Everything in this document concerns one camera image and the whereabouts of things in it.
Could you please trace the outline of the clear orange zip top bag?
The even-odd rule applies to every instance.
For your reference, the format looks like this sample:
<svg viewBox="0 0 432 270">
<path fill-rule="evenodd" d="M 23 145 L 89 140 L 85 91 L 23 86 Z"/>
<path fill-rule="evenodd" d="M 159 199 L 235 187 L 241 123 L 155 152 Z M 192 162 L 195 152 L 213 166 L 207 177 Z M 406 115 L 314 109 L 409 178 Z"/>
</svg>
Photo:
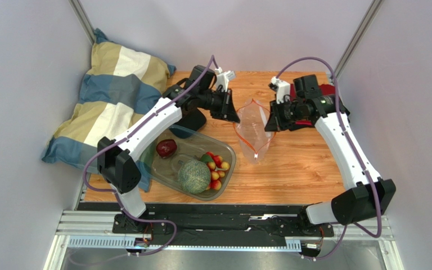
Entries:
<svg viewBox="0 0 432 270">
<path fill-rule="evenodd" d="M 250 164 L 260 163 L 267 153 L 275 132 L 266 132 L 269 110 L 263 104 L 250 98 L 237 110 L 240 122 L 234 124 L 234 130 L 242 153 Z"/>
</svg>

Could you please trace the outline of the bunch of red lychees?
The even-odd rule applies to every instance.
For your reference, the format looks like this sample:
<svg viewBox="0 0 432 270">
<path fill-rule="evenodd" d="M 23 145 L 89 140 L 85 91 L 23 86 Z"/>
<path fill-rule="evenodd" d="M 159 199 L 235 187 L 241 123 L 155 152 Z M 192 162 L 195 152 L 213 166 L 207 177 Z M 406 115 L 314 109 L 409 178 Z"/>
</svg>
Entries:
<svg viewBox="0 0 432 270">
<path fill-rule="evenodd" d="M 216 155 L 210 151 L 203 154 L 199 160 L 205 163 L 210 170 L 210 183 L 206 191 L 219 191 L 222 188 L 223 180 L 231 168 L 231 165 L 227 161 L 224 161 L 222 156 Z"/>
</svg>

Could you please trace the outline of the dark red apple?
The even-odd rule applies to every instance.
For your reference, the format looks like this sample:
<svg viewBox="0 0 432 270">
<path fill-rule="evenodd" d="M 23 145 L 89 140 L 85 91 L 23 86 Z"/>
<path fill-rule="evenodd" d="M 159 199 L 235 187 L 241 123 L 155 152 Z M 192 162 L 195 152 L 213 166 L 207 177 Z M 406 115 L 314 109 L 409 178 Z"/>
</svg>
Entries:
<svg viewBox="0 0 432 270">
<path fill-rule="evenodd" d="M 173 139 L 164 139 L 156 145 L 156 152 L 161 158 L 168 158 L 177 151 L 177 144 Z"/>
</svg>

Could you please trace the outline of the green netted melon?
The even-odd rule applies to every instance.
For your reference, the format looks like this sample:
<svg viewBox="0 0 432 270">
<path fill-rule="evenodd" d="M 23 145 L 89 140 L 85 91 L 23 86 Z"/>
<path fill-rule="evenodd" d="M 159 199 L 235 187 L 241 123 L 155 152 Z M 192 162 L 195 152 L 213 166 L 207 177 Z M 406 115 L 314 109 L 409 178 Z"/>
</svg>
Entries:
<svg viewBox="0 0 432 270">
<path fill-rule="evenodd" d="M 210 170 L 202 161 L 188 160 L 178 171 L 178 183 L 185 192 L 202 193 L 210 183 Z"/>
</svg>

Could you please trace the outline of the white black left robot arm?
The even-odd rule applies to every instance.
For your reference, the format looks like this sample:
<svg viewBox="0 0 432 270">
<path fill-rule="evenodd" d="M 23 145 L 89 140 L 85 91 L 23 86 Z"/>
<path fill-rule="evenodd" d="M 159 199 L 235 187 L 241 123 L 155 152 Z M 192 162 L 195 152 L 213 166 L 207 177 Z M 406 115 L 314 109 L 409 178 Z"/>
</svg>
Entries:
<svg viewBox="0 0 432 270">
<path fill-rule="evenodd" d="M 229 88 L 235 77 L 234 71 L 197 65 L 189 78 L 168 87 L 136 124 L 114 139 L 99 140 L 97 169 L 114 189 L 121 208 L 129 217 L 138 218 L 146 210 L 138 190 L 141 172 L 137 161 L 163 131 L 198 109 L 208 110 L 214 119 L 240 121 Z"/>
</svg>

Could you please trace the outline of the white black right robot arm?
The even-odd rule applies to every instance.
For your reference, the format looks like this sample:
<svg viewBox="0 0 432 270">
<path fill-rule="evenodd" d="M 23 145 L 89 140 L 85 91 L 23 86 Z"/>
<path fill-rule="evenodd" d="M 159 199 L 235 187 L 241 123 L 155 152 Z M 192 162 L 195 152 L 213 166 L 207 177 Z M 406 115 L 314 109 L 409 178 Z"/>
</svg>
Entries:
<svg viewBox="0 0 432 270">
<path fill-rule="evenodd" d="M 336 94 L 324 94 L 315 75 L 290 84 L 273 77 L 267 132 L 294 130 L 303 120 L 311 122 L 328 145 L 339 168 L 345 191 L 327 202 L 305 206 L 301 217 L 309 225 L 337 222 L 353 224 L 383 215 L 396 186 L 383 179 L 366 158 L 350 128 L 349 111 Z"/>
</svg>

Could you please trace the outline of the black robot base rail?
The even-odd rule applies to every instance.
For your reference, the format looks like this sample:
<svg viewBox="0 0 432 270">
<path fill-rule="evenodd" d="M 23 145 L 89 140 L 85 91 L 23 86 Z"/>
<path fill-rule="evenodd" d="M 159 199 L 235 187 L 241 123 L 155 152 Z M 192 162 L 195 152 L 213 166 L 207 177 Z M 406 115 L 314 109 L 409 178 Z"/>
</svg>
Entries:
<svg viewBox="0 0 432 270">
<path fill-rule="evenodd" d="M 147 204 L 140 219 L 124 213 L 114 217 L 112 232 L 144 234 L 154 245 L 175 238 L 172 245 L 216 247 L 285 247 L 286 238 L 333 237 L 329 224 L 303 228 L 300 205 Z"/>
</svg>

